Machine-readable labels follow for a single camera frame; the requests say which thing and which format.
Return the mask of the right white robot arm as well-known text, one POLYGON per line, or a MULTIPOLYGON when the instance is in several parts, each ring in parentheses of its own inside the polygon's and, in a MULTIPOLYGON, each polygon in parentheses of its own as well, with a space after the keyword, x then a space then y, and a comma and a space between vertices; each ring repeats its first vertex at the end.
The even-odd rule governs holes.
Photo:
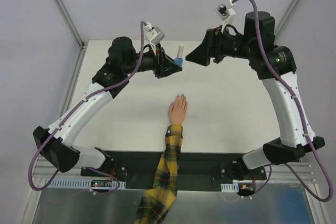
POLYGON ((225 57, 247 59, 270 96, 280 136, 238 159, 236 173, 242 179, 250 178, 255 168, 293 162, 325 146, 324 138, 316 136, 309 125, 304 109, 297 108, 297 67, 290 49, 275 45, 274 28, 275 19, 268 12, 250 12, 245 16, 243 34, 232 35, 224 25, 208 29, 201 44, 185 58, 201 66, 220 63, 225 57))

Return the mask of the yellow plaid sleeve forearm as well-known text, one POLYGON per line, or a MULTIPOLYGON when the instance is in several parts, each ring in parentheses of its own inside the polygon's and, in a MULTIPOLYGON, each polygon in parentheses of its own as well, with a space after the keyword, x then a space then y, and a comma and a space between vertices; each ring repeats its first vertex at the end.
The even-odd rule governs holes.
POLYGON ((170 125, 165 135, 165 150, 161 154, 154 174, 153 186, 142 195, 135 223, 163 223, 177 198, 177 176, 182 143, 182 126, 170 125))

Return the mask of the mannequin hand with nails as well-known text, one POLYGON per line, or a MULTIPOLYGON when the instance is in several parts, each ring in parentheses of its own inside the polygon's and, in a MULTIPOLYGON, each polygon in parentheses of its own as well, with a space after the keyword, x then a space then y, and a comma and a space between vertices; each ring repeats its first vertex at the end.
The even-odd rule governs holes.
POLYGON ((187 114, 187 99, 184 94, 178 95, 169 107, 168 118, 171 125, 182 125, 187 114))

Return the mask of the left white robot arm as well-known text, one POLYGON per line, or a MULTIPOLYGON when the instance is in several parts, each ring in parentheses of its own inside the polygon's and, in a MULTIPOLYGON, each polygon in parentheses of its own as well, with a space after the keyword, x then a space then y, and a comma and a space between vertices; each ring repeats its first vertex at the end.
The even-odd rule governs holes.
POLYGON ((114 39, 104 65, 79 100, 56 122, 47 128, 38 126, 33 131, 41 155, 57 171, 65 173, 81 166, 92 167, 99 176, 108 175, 111 170, 108 155, 98 147, 75 145, 78 134, 100 109, 116 98, 129 83, 134 70, 152 71, 158 79, 182 71, 183 45, 179 46, 175 59, 165 53, 160 43, 148 43, 142 49, 136 52, 128 37, 114 39))

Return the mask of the white nail polish cap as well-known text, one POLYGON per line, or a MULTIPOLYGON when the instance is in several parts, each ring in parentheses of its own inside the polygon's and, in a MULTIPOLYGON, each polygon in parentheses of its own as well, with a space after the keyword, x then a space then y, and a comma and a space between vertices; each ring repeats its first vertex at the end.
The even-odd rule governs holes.
POLYGON ((183 50, 184 50, 184 44, 180 44, 176 55, 177 58, 182 58, 183 50))

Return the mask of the blue nail polish bottle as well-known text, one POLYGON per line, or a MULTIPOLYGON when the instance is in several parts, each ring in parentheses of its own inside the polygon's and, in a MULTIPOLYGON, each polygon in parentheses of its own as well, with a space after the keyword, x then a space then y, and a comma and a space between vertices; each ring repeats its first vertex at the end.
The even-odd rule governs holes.
POLYGON ((180 68, 183 67, 183 58, 182 57, 175 57, 174 58, 174 63, 179 66, 180 68))

